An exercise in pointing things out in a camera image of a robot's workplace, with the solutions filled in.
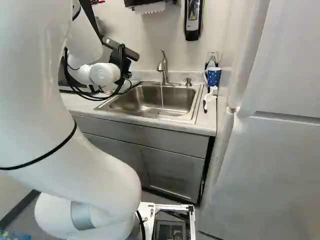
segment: floor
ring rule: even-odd
[[[156,204],[176,204],[176,202],[171,201],[169,199],[148,193],[142,193],[142,201],[143,202],[150,202]],[[33,201],[13,222],[12,224],[6,229],[9,232],[21,232],[26,233],[32,236],[32,240],[57,240],[53,236],[49,236],[44,231],[42,231],[36,223],[34,217],[34,208],[35,208],[36,201]],[[199,232],[196,233],[196,240],[212,240],[208,236],[205,236]]]

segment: white refrigerator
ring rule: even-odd
[[[198,229],[320,240],[320,1],[236,0]]]

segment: gray countertop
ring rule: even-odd
[[[198,72],[171,72],[171,75],[178,75],[175,79],[183,79],[183,76],[190,77],[192,76],[192,82],[197,84],[204,84],[204,81],[201,79],[201,74]],[[148,72],[139,72],[134,76],[136,80],[146,80],[146,81],[159,81],[159,79],[154,79],[153,74]],[[216,136],[217,132],[217,100],[212,99],[208,103],[208,112],[204,113],[203,110],[203,99],[207,93],[207,88],[204,87],[201,95],[200,107],[198,110],[198,116],[195,124],[185,123],[185,122],[176,122],[171,120],[163,120],[156,118],[148,118],[141,116],[126,115],[121,113],[98,111],[95,108],[100,105],[102,102],[86,100],[77,94],[74,93],[61,93],[62,100],[73,115],[86,116],[98,119],[105,119],[109,121],[116,121],[129,124],[137,124],[147,127],[156,127],[166,130],[179,131],[184,133],[199,134],[205,136]],[[97,94],[97,97],[105,97],[103,93]]]

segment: black soap dispenser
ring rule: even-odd
[[[205,0],[185,0],[184,34],[185,40],[197,41],[202,32]]]

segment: sink basin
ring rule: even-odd
[[[146,118],[171,119],[176,121],[195,122],[199,108],[199,93],[202,85],[161,86],[158,82],[141,82],[123,95],[117,95],[96,110],[134,115]]]

